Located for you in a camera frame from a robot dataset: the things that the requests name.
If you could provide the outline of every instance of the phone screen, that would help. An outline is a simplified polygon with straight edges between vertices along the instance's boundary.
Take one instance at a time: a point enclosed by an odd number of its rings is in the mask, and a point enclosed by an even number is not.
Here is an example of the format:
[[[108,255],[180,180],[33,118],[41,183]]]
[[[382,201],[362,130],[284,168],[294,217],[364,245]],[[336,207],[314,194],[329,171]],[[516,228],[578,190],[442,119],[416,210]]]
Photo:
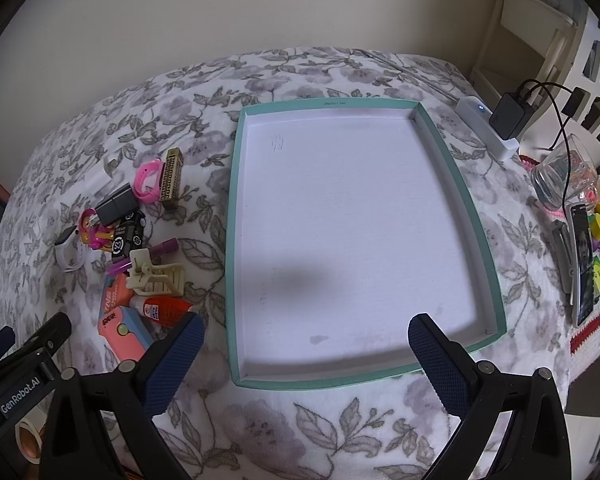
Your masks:
[[[574,206],[571,209],[571,218],[573,219],[580,268],[580,309],[576,315],[578,316],[577,323],[581,325],[593,312],[593,252],[585,206]]]

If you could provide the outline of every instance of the beige plastic clip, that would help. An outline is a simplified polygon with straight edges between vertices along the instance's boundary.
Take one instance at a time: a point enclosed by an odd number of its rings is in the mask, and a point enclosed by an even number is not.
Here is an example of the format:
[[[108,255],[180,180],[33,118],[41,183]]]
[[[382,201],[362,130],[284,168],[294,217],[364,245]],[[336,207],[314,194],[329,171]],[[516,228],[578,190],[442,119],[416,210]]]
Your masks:
[[[184,294],[184,266],[182,264],[154,265],[149,249],[129,253],[131,268],[126,288],[138,296],[182,296]]]

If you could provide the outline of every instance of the white power strip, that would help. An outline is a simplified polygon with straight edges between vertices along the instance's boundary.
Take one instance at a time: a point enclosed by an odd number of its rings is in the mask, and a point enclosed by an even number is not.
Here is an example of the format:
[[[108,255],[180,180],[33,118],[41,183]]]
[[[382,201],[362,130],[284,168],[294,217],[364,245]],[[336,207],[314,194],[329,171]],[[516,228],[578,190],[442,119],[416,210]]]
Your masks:
[[[462,97],[456,105],[456,114],[484,142],[493,158],[499,161],[511,158],[520,147],[517,139],[502,140],[489,124],[491,110],[477,97]]]

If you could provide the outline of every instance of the cardboard tray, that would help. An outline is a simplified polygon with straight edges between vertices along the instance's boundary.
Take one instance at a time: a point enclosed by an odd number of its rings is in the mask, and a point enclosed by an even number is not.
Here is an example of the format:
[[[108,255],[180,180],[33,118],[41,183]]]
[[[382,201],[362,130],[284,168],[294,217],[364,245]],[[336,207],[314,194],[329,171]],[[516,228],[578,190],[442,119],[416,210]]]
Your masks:
[[[506,332],[474,203],[422,105],[244,107],[226,250],[235,384],[328,388],[417,370],[407,328],[421,312],[468,351]]]

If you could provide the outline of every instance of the floral bedspread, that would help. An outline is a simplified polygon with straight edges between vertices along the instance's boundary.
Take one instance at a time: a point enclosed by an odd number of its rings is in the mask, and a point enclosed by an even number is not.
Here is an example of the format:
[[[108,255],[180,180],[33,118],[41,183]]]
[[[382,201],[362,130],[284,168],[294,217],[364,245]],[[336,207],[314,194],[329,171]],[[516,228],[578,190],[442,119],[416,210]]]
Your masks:
[[[64,273],[53,242],[100,197],[85,195],[84,173],[106,157],[112,182],[133,179],[144,162],[178,146],[184,154],[176,212],[149,206],[145,242],[177,237],[186,262],[186,299],[207,322],[205,346],[167,413],[154,422],[194,478],[417,480],[443,449],[458,420],[445,413],[422,373],[308,392],[237,388],[229,378],[224,320],[224,240],[229,173],[242,106],[308,97],[419,100],[464,176],[498,269],[509,332],[474,358],[502,371],[554,372],[563,402],[569,383],[569,328],[546,218],[515,156],[494,161],[453,112],[453,95],[474,94],[447,62],[381,54],[398,72],[348,48],[288,48],[183,66],[108,97],[40,142],[16,184],[0,226],[0,328],[22,343],[57,311],[73,334],[56,355],[81,374],[118,364],[96,330],[109,256],[89,251]],[[134,466],[113,418],[107,429],[125,465]],[[484,474],[504,433],[496,427],[476,476]]]

